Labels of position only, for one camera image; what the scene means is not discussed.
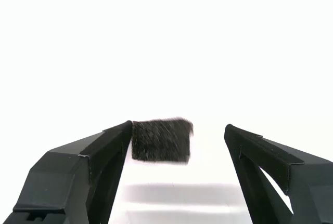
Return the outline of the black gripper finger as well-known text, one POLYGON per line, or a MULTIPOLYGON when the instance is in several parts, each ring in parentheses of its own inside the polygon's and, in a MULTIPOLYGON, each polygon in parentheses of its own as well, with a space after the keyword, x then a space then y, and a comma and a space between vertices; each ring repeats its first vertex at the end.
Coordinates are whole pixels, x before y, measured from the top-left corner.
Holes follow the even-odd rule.
POLYGON ((30 169, 13 223, 108 223, 132 121, 46 152, 30 169))
POLYGON ((225 142, 253 223, 332 223, 332 162, 231 124, 225 142))

